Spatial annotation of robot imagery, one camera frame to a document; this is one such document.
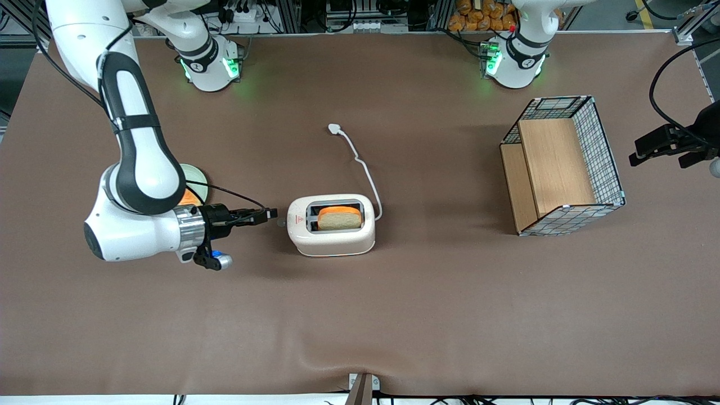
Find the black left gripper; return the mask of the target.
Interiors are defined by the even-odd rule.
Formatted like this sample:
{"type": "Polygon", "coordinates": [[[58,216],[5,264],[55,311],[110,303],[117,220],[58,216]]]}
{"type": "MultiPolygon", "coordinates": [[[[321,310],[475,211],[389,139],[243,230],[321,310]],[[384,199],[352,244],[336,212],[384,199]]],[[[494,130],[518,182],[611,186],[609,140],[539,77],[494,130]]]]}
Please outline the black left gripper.
{"type": "MultiPolygon", "coordinates": [[[[628,161],[637,167],[646,160],[676,153],[677,135],[673,125],[662,125],[634,141],[635,152],[628,161]]],[[[702,161],[718,157],[719,147],[719,100],[700,110],[695,118],[695,135],[705,141],[697,151],[690,151],[678,158],[679,165],[686,169],[702,161]]]]}

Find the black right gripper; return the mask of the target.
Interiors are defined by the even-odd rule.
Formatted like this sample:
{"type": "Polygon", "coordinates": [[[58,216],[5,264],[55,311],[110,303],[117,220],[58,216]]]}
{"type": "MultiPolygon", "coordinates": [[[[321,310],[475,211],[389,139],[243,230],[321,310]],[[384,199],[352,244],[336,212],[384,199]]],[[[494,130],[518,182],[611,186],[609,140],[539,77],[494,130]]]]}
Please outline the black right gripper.
{"type": "Polygon", "coordinates": [[[223,204],[206,204],[201,206],[201,216],[205,221],[206,229],[257,226],[267,223],[268,219],[277,218],[278,210],[276,208],[260,208],[229,211],[223,204]]]}

